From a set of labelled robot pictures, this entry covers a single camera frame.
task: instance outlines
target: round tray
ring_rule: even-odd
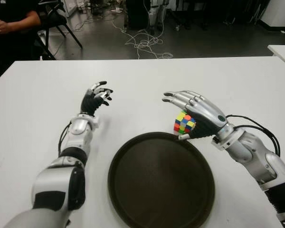
[[[210,167],[173,134],[139,135],[114,156],[108,175],[114,208],[132,228],[197,228],[207,219],[215,188]]]

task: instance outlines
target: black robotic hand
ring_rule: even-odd
[[[219,132],[228,121],[223,112],[209,100],[192,91],[166,92],[162,100],[185,110],[196,120],[190,138],[211,136]]]
[[[110,94],[113,92],[113,90],[99,87],[105,84],[106,81],[98,82],[87,90],[85,97],[81,103],[81,113],[86,113],[88,115],[94,116],[94,113],[97,108],[99,108],[99,106],[102,104],[106,106],[109,105],[106,100],[112,100]]]

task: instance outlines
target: person's hand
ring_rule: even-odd
[[[8,34],[11,32],[11,27],[9,23],[0,20],[0,34]]]

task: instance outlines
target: white cabinet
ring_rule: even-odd
[[[271,27],[285,27],[285,0],[271,0],[261,20]]]

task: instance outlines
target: person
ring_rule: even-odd
[[[30,60],[36,33],[29,29],[41,24],[34,0],[0,0],[0,75],[16,60]]]
[[[197,0],[189,0],[189,6],[186,12],[186,21],[185,21],[185,29],[190,29],[191,21],[193,20],[195,3],[200,2]],[[203,8],[203,22],[201,23],[201,27],[203,30],[207,30],[208,27],[208,20],[210,16],[210,5],[212,0],[204,0],[204,8]]]

